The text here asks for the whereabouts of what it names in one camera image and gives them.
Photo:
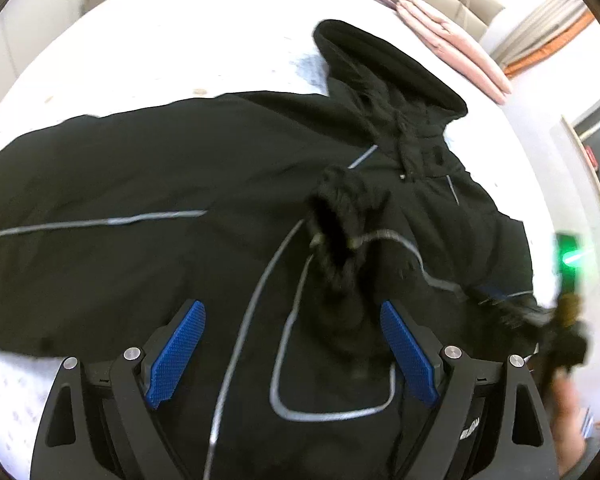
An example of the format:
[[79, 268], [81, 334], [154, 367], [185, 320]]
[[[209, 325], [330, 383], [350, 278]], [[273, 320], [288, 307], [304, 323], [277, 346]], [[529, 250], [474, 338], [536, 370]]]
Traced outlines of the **person's right hand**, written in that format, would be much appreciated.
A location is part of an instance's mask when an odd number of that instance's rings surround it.
[[583, 416], [578, 390], [564, 368], [558, 368], [554, 373], [552, 395], [552, 436], [558, 472], [563, 477], [577, 466], [586, 449], [585, 438], [582, 436]]

